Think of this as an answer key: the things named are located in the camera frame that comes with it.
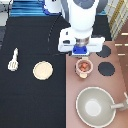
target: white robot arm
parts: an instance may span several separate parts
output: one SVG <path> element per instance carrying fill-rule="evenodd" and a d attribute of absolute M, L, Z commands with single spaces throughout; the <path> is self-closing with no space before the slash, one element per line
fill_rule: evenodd
<path fill-rule="evenodd" d="M 75 56 L 100 52 L 105 38 L 92 38 L 92 26 L 96 13 L 103 11 L 108 0 L 52 0 L 52 2 L 60 3 L 62 16 L 71 25 L 61 30 L 58 50 L 71 52 L 71 55 Z"/>
<path fill-rule="evenodd" d="M 44 9 L 49 13 L 61 12 L 61 1 L 60 0 L 44 0 Z"/>

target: wire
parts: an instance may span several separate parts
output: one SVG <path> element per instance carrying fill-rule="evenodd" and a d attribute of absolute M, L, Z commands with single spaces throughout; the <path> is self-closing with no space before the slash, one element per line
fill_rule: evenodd
<path fill-rule="evenodd" d="M 62 14 L 60 13 L 60 14 L 58 15 L 58 17 L 56 18 L 56 20 L 53 22 L 52 27 L 51 27 L 50 32 L 49 32 L 49 35 L 48 35 L 48 53 L 49 53 L 49 55 L 52 55 L 52 56 L 61 55 L 61 54 L 66 54 L 66 53 L 51 54 L 51 53 L 50 53 L 50 49 L 49 49 L 49 46 L 50 46 L 50 37 L 51 37 L 52 30 L 53 30 L 53 28 L 54 28 L 54 26 L 55 26 L 57 20 L 60 18 L 61 15 L 62 15 Z"/>
<path fill-rule="evenodd" d="M 2 5 L 4 6 L 4 8 L 5 8 L 5 10 L 3 10 L 3 11 L 1 11 L 0 13 L 2 13 L 2 12 L 7 12 L 8 13 L 8 17 L 9 17 L 9 10 L 11 10 L 11 9 L 9 9 L 9 5 L 10 5 L 10 3 L 12 2 L 12 0 L 10 0 L 9 1 L 9 4 L 8 4 L 8 9 L 6 9 L 6 6 L 5 6 L 5 4 L 3 4 L 2 2 Z"/>
<path fill-rule="evenodd" d="M 9 18 L 9 10 L 10 10 L 10 9 L 9 9 L 9 5 L 10 5 L 11 2 L 12 2 L 12 0 L 10 0 L 10 1 L 9 1 L 9 4 L 8 4 L 8 11 L 7 11 L 7 13 L 8 13 L 8 18 Z"/>

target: black table surface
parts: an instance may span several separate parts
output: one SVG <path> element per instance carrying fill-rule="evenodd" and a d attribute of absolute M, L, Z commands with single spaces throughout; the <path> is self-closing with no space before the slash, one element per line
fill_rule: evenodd
<path fill-rule="evenodd" d="M 51 17 L 10 17 L 7 20 L 0 51 L 0 128 L 66 127 L 66 57 L 59 53 L 61 29 L 70 25 L 60 17 L 48 43 L 49 30 L 56 19 Z M 111 40 L 107 16 L 96 16 L 94 35 Z M 15 48 L 19 49 L 19 68 L 7 69 Z M 40 61 L 53 65 L 53 75 L 37 80 L 33 68 Z"/>

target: black cable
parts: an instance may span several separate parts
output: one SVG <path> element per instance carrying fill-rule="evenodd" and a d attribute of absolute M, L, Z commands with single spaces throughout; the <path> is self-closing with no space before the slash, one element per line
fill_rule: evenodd
<path fill-rule="evenodd" d="M 49 35 L 48 35 L 48 54 L 49 54 L 49 55 L 52 55 L 52 56 L 67 54 L 67 53 L 65 53 L 65 52 L 64 52 L 64 53 L 61 52 L 61 53 L 58 53 L 58 54 L 51 54 L 51 53 L 50 53 L 50 49 L 49 49 L 49 46 L 50 46 L 50 37 L 51 37 L 52 30 L 53 30 L 53 28 L 54 28 L 54 26 L 55 26 L 57 20 L 60 18 L 61 15 L 62 15 L 62 14 L 60 13 L 60 14 L 58 15 L 58 17 L 56 18 L 56 20 L 54 21 L 54 23 L 52 24 L 52 27 L 51 27 L 50 32 L 49 32 Z"/>
<path fill-rule="evenodd" d="M 10 5 L 11 2 L 12 2 L 12 0 L 10 0 L 10 1 L 9 1 L 9 4 L 8 4 L 8 11 L 7 11 L 7 13 L 8 13 L 8 18 L 9 18 L 9 10 L 10 10 L 10 9 L 9 9 L 9 5 Z"/>
<path fill-rule="evenodd" d="M 62 14 L 60 13 L 60 14 L 58 15 L 58 17 L 56 18 L 56 20 L 53 22 L 52 27 L 51 27 L 50 32 L 49 32 L 49 35 L 48 35 L 48 53 L 49 53 L 49 55 L 51 55 L 50 49 L 49 49 L 51 33 L 52 33 L 52 30 L 53 30 L 53 28 L 54 28 L 54 26 L 55 26 L 57 20 L 60 18 L 61 15 L 62 15 Z"/>

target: ceramic bowl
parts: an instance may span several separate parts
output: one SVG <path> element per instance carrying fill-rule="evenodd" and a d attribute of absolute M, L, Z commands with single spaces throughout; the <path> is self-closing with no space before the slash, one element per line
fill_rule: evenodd
<path fill-rule="evenodd" d="M 105 90 L 88 87 L 80 92 L 76 110 L 81 120 L 94 128 L 108 126 L 114 119 L 116 109 L 111 109 L 114 100 Z"/>

